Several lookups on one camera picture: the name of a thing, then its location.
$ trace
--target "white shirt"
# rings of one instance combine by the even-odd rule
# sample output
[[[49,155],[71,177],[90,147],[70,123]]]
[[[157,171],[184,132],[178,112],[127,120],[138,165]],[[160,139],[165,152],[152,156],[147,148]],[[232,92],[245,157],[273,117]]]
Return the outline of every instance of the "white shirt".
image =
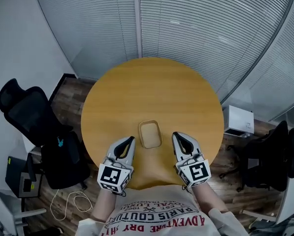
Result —
[[[76,236],[247,236],[231,212],[217,209],[209,217],[201,212],[193,196],[180,185],[126,189],[117,196],[106,223],[93,219],[79,222]]]

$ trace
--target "white wall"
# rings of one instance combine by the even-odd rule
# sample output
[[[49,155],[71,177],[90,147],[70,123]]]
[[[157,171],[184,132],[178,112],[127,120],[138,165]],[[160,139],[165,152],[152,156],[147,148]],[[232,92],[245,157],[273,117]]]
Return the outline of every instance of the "white wall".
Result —
[[[37,0],[0,0],[0,89],[16,78],[23,89],[41,87],[49,97],[63,73],[73,73]],[[0,189],[7,157],[21,138],[0,112]]]

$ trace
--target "black office chair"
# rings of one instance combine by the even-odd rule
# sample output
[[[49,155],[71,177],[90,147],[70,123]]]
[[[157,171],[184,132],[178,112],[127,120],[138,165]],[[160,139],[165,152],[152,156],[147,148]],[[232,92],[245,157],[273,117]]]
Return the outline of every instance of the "black office chair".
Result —
[[[286,121],[282,121],[269,134],[250,141],[243,150],[239,151],[233,146],[239,157],[239,167],[224,174],[239,172],[242,176],[242,185],[256,188],[272,187],[278,191],[287,188],[288,177],[294,177],[294,129],[288,134]]]
[[[41,147],[42,169],[52,189],[63,189],[89,177],[90,170],[72,127],[56,118],[44,91],[39,87],[23,90],[16,79],[0,91],[0,110],[5,119]]]

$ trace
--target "black baseboard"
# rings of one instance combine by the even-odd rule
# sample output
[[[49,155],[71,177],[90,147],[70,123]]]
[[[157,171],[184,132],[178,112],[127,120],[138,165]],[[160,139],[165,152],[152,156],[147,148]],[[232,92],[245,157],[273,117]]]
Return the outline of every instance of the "black baseboard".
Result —
[[[52,103],[56,93],[58,92],[60,86],[62,85],[62,83],[64,82],[65,78],[76,78],[76,76],[74,74],[71,73],[64,73],[63,76],[61,77],[61,79],[59,80],[57,86],[55,87],[55,90],[53,91],[52,95],[49,97],[48,102]]]

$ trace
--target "sleeve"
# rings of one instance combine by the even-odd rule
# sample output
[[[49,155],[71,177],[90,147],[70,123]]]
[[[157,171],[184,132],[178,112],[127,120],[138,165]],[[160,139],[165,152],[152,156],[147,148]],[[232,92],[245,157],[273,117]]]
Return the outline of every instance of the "sleeve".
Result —
[[[104,223],[95,221],[91,218],[79,221],[76,236],[98,236]]]
[[[211,221],[222,236],[248,236],[249,234],[232,212],[221,213],[213,208],[208,213]]]

